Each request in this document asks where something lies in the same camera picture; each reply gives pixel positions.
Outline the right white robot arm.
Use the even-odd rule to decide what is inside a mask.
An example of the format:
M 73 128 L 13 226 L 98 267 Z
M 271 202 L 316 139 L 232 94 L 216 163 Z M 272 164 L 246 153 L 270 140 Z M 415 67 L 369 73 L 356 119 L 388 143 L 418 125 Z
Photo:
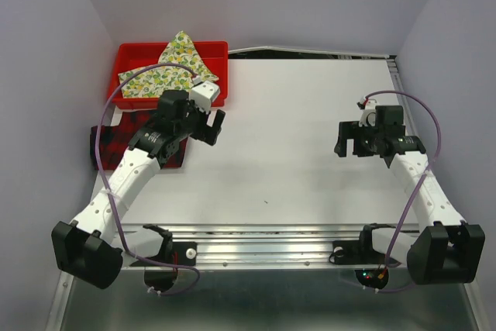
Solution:
M 376 270 L 357 277 L 362 285 L 376 289 L 385 287 L 388 267 L 396 264 L 404 264 L 418 285 L 472 282 L 484 247 L 484 231 L 478 224 L 469 224 L 450 203 L 428 169 L 422 141 L 406 133 L 400 105 L 371 103 L 362 110 L 360 120 L 339 124 L 334 151 L 345 157 L 351 141 L 353 155 L 383 159 L 408 196 L 419 235 L 410 236 L 389 224 L 365 225 L 357 240 L 334 242 L 330 262 L 376 264 Z

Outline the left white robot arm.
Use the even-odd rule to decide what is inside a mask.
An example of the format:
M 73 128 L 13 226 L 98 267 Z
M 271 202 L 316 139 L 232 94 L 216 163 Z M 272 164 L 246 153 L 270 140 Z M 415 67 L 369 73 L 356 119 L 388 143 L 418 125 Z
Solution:
M 59 222 L 51 233 L 58 268 L 96 288 L 109 287 L 125 266 L 137 261 L 183 269 L 173 251 L 170 231 L 146 224 L 133 234 L 123 232 L 121 218 L 161 168 L 192 138 L 210 146 L 221 132 L 225 113 L 213 124 L 208 118 L 220 93 L 204 81 L 190 91 L 165 91 L 157 109 L 134 134 L 122 159 L 90 203 L 71 222 Z

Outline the lemon print skirt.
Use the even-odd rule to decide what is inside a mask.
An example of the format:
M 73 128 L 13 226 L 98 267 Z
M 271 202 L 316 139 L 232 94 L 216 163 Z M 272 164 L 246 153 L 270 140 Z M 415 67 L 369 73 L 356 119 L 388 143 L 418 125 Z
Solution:
M 168 43 L 157 61 L 160 63 L 181 64 L 193 70 L 202 81 L 217 82 L 196 50 L 193 40 L 184 31 L 176 34 Z M 132 79 L 122 89 L 123 98 L 159 98 L 164 90 L 190 91 L 194 86 L 189 71 L 179 67 L 157 67 Z

